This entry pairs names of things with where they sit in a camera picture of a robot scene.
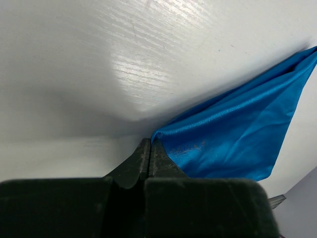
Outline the blue satin napkin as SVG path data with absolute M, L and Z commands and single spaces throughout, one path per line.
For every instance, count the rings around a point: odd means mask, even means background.
M 317 50 L 298 52 L 251 81 L 194 106 L 157 129 L 168 157 L 191 178 L 270 176 Z

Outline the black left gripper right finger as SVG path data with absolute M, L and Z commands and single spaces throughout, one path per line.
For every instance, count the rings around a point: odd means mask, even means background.
M 276 238 L 266 192 L 240 178 L 187 177 L 156 140 L 144 183 L 148 238 Z

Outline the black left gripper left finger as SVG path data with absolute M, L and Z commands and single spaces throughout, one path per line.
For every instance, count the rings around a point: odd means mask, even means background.
M 3 238 L 143 238 L 151 141 L 101 178 L 13 179 L 0 184 Z

